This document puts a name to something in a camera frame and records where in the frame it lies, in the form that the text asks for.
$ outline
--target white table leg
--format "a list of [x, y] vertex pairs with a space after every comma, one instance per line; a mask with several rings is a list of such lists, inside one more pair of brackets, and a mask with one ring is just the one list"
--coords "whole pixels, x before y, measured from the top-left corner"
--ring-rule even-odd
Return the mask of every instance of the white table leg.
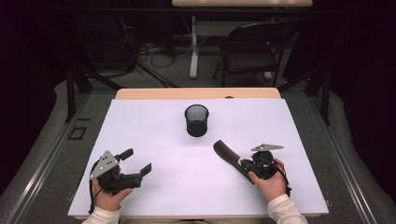
[[191, 56], [191, 67], [190, 67], [190, 78], [197, 78], [198, 71], [198, 48], [197, 48], [197, 30], [196, 30], [196, 19], [192, 16], [191, 24], [191, 35], [192, 35], [192, 56]]

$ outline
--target black curtain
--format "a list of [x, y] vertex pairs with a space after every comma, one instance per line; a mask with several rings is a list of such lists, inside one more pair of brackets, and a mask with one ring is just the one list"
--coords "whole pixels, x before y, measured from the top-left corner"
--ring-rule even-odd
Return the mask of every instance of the black curtain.
[[32, 148], [64, 80], [47, 22], [35, 2], [0, 3], [2, 194]]
[[[319, 9], [349, 7], [355, 18], [348, 27], [346, 44], [332, 62], [331, 90], [344, 101], [352, 142], [378, 185], [396, 202], [396, 137], [394, 76], [396, 27], [392, 7], [377, 1], [315, 1]], [[334, 49], [343, 21], [307, 20], [290, 55], [284, 76], [306, 73]]]

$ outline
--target hand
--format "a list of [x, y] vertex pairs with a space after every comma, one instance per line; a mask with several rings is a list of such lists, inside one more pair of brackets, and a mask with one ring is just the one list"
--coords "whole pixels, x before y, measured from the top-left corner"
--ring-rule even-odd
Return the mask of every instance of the hand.
[[95, 206], [110, 212], [119, 210], [122, 200], [132, 192], [132, 189], [123, 189], [118, 194], [111, 195], [110, 193], [105, 192], [102, 187], [100, 187], [99, 181], [97, 179], [92, 181], [92, 186], [93, 195], [97, 194], [95, 197]]
[[[278, 168], [283, 172], [283, 162], [278, 159], [274, 159], [274, 161], [279, 164]], [[280, 172], [276, 172], [274, 176], [267, 180], [258, 178], [252, 171], [250, 171], [248, 175], [250, 176], [250, 179], [260, 188], [262, 195], [267, 200], [267, 202], [271, 202], [280, 195], [286, 194], [286, 181]]]

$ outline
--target white sleeve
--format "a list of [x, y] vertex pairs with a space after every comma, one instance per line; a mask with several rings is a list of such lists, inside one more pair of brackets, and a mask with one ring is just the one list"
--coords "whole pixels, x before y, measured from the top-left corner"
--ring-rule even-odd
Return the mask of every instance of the white sleeve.
[[307, 224], [305, 217], [300, 214], [297, 205], [288, 195], [283, 194], [268, 203], [268, 215], [276, 224]]
[[96, 207], [93, 213], [88, 216], [83, 224], [118, 224], [120, 218], [120, 210], [116, 212], [109, 212], [100, 207]]

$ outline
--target mesh wire cup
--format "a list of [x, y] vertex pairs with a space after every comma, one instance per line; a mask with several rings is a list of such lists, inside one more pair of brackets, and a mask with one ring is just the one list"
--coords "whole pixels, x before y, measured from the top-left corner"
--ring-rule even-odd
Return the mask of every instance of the mesh wire cup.
[[201, 137], [207, 132], [209, 111], [203, 105], [190, 105], [184, 112], [187, 122], [187, 133], [193, 137]]

